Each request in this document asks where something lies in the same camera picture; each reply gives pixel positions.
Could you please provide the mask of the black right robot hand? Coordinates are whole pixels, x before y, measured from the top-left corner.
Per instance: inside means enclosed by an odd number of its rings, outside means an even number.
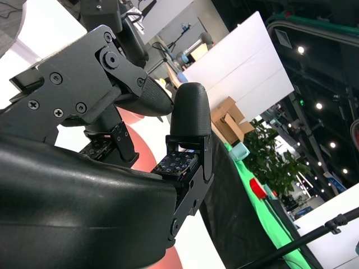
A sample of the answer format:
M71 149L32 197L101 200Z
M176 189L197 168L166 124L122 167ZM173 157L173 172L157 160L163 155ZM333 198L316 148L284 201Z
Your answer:
M145 268L161 260L214 174L204 87L174 98L98 26L12 78L1 110L1 267ZM139 159L119 109L171 116L166 156Z

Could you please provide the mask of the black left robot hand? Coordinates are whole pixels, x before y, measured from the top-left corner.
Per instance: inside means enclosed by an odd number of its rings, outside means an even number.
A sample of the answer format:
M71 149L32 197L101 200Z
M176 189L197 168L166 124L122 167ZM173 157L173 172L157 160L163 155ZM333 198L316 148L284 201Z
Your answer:
M122 31L117 34L117 39L126 58L132 64L144 69L149 60L148 51L128 17L122 20Z

